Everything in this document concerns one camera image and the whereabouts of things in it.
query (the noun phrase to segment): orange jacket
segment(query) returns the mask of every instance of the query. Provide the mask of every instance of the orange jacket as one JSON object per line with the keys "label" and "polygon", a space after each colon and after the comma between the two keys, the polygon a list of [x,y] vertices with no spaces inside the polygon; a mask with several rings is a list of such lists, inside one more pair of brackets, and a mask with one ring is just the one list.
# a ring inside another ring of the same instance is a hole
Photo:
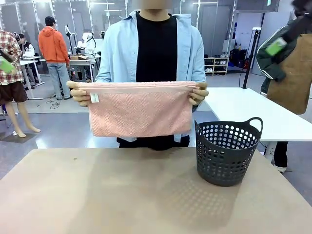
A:
{"label": "orange jacket", "polygon": [[47,63],[69,64],[67,47],[60,32],[52,27],[45,27],[39,33],[38,43]]}

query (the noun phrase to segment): light blue shirt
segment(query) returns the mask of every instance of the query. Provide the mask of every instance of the light blue shirt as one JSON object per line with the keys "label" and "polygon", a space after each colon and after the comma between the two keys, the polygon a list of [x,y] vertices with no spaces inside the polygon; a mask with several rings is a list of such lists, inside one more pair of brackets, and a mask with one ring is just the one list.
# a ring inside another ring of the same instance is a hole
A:
{"label": "light blue shirt", "polygon": [[[206,82],[204,45],[200,32],[191,25],[191,15],[173,15],[177,22],[177,81]],[[136,12],[111,25],[101,50],[96,82],[136,82],[138,32]],[[180,142],[181,135],[175,135]]]}

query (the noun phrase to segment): green jacket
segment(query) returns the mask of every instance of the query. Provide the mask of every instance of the green jacket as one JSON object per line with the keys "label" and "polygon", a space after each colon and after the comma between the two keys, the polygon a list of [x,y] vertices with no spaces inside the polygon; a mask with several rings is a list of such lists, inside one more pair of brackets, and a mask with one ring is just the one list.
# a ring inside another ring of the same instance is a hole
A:
{"label": "green jacket", "polygon": [[267,93],[270,85],[270,80],[273,79],[277,82],[282,81],[286,74],[280,68],[279,64],[284,61],[295,49],[297,45],[297,40],[288,43],[287,46],[277,54],[274,58],[271,57],[265,50],[271,45],[276,39],[281,37],[287,30],[289,29],[290,24],[292,24],[294,20],[290,20],[285,27],[279,29],[276,33],[274,33],[269,39],[267,39],[258,49],[257,52],[257,62],[261,72],[267,77],[262,86],[261,91],[263,93]]}

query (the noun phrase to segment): folded towel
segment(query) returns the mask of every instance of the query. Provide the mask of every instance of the folded towel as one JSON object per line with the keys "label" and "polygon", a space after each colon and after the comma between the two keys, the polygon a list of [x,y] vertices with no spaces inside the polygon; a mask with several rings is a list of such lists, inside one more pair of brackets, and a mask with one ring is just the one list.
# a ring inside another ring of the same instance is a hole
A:
{"label": "folded towel", "polygon": [[97,137],[156,137],[190,131],[193,81],[79,83],[92,96],[90,127]]}

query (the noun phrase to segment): brown shorts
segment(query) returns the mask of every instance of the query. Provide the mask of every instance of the brown shorts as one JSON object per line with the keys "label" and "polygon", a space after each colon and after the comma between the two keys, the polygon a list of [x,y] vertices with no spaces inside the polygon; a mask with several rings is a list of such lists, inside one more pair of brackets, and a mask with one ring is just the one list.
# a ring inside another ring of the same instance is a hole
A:
{"label": "brown shorts", "polygon": [[0,85],[0,105],[9,101],[25,102],[28,99],[21,81]]}

